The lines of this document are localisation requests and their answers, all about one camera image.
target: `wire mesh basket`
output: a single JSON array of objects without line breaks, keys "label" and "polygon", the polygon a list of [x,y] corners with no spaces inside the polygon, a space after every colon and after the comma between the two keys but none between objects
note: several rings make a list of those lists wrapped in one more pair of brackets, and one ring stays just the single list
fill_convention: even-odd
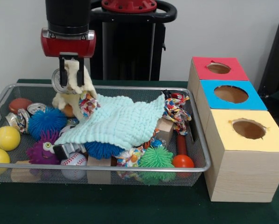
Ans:
[{"label": "wire mesh basket", "polygon": [[[20,145],[13,151],[9,151],[11,162],[0,163],[0,182],[36,182],[36,183],[81,183],[81,184],[127,184],[127,185],[170,185],[193,186],[202,172],[210,167],[210,158],[207,144],[202,131],[202,126],[197,113],[193,95],[186,89],[180,88],[150,88],[150,87],[119,87],[119,86],[95,86],[97,93],[114,97],[127,96],[134,102],[150,102],[156,99],[164,89],[179,92],[190,97],[184,106],[192,121],[188,126],[186,144],[188,156],[192,158],[195,168],[142,168],[142,167],[107,167],[107,166],[62,166],[62,165],[35,165],[22,163],[27,161],[26,150],[35,140],[30,135],[21,136]],[[28,98],[33,102],[52,106],[52,99],[56,92],[49,84],[14,84],[8,86],[0,94],[0,127],[8,126],[5,116],[9,113],[8,105],[16,98]],[[167,149],[174,154],[176,149],[176,135],[167,145]],[[79,172],[82,176],[78,180],[67,179],[65,174]],[[162,175],[166,173],[168,178],[159,180],[145,179],[145,176]]]}]

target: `white toy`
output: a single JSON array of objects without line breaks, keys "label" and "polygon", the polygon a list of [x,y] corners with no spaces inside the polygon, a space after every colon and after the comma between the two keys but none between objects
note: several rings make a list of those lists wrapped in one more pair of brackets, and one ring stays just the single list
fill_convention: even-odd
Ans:
[{"label": "white toy", "polygon": [[[86,166],[87,159],[80,153],[71,153],[68,159],[62,160],[61,165]],[[69,180],[77,181],[86,175],[86,171],[76,169],[62,169],[62,174]]]},{"label": "white toy", "polygon": [[90,92],[93,98],[97,99],[97,93],[93,86],[89,72],[85,66],[84,66],[84,85],[81,87],[77,85],[77,71],[79,70],[79,61],[65,60],[65,69],[68,74],[69,86],[77,94],[57,93],[52,100],[52,105],[54,108],[59,108],[60,110],[62,110],[65,108],[67,104],[69,104],[70,106],[72,106],[73,114],[76,116],[78,120],[81,120],[84,116],[79,107],[80,94],[82,94],[83,91],[88,91]]}]

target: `light blue washcloth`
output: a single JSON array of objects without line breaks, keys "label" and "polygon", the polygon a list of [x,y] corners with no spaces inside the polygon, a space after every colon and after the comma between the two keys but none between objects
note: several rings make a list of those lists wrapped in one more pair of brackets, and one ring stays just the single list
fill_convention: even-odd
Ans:
[{"label": "light blue washcloth", "polygon": [[89,119],[81,120],[75,128],[63,133],[56,145],[97,141],[129,150],[151,139],[164,113],[164,94],[150,103],[134,103],[128,97],[100,94],[97,100],[100,108]]}]

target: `cream plush toy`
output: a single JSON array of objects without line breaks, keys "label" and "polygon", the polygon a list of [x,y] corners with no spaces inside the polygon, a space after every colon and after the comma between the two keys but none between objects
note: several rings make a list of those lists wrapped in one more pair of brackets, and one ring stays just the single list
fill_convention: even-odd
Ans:
[{"label": "cream plush toy", "polygon": [[57,93],[52,100],[52,105],[54,108],[63,110],[65,106],[69,104],[72,107],[73,114],[78,120],[81,120],[84,116],[79,107],[80,94],[82,94],[83,91],[88,91],[93,98],[97,99],[97,93],[93,86],[89,72],[85,66],[84,85],[81,87],[77,85],[77,71],[79,69],[79,62],[75,60],[66,60],[65,69],[68,74],[69,86],[76,92],[76,94]]}]

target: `purple spiky toy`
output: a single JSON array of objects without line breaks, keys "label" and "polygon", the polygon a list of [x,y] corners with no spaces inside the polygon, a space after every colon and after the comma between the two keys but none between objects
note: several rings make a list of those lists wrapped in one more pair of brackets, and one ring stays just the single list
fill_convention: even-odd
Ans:
[{"label": "purple spiky toy", "polygon": [[41,138],[27,150],[29,162],[32,164],[58,165],[58,160],[53,150],[53,144],[59,137],[58,131],[47,131],[41,133]]}]

